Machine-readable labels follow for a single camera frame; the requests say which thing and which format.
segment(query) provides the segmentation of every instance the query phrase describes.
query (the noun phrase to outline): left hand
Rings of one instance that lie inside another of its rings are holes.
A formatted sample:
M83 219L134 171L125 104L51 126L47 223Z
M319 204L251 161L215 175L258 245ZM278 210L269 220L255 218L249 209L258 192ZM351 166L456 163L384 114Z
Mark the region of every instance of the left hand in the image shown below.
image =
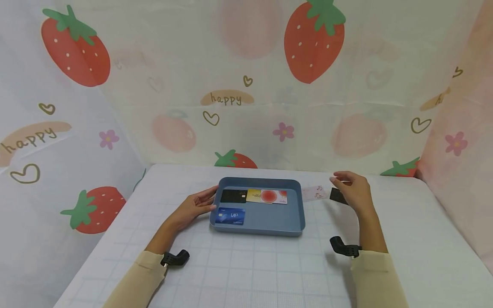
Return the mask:
M165 224L174 226L176 231L180 231L197 218L197 216L209 213L216 208L212 203L217 191L217 185L188 196L180 206L166 219Z

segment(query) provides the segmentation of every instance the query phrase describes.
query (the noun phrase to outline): pink flower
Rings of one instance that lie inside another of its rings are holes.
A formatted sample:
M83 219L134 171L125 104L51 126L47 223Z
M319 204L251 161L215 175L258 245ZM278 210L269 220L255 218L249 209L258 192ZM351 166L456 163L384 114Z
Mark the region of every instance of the pink flower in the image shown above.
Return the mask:
M100 147L105 147L108 146L108 149L112 150L113 149L113 142L117 142L120 140L120 137L118 137L115 134L114 130L109 130L106 133L105 132L100 132L99 137L101 137L102 141L99 144Z
M454 151L456 156L459 156L463 149L467 148L467 140L464 140L464 132L458 132L454 137L452 135L446 135L445 140L450 144L445 153Z
M291 125L286 126L284 122L280 122L279 129L274 130L272 133L274 134L274 136L279 136L279 141L283 142L286 137L294 138L293 131L294 131L294 127L292 127Z

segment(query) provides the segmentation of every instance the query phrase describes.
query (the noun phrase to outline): black card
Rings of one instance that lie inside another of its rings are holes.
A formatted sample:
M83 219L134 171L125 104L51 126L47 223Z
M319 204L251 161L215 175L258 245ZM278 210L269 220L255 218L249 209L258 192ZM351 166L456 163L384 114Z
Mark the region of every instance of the black card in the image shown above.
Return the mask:
M337 188L332 187L332 191L330 192L329 199L340 202L340 203L344 203L345 205L349 205L348 202L346 201L346 199L344 198L344 195Z
M224 189L221 196L221 203L222 202L247 203L247 191Z

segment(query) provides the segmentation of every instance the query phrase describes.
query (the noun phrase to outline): black card in hand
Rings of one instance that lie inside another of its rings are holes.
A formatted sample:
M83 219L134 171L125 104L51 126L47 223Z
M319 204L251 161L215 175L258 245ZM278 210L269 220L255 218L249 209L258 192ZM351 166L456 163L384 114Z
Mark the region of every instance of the black card in hand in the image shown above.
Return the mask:
M344 203L345 205L349 205L346 199L344 199L344 195L337 188L332 188L329 199L340 203Z

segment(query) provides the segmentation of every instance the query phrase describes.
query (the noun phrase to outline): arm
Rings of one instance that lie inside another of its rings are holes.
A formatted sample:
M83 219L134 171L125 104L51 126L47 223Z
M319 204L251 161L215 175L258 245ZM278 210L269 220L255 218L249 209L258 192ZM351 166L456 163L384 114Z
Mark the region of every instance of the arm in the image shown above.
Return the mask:
M197 216L215 208L212 205L217 186L190 195L166 219L145 251L141 252L128 272L108 297L103 308L145 308L164 280L166 269L161 265L164 253L169 251L179 231Z
M331 182L343 193L359 220L359 241L363 250L353 259L351 266L358 308L408 308L388 254L368 181L349 171L334 175L336 177L332 177Z

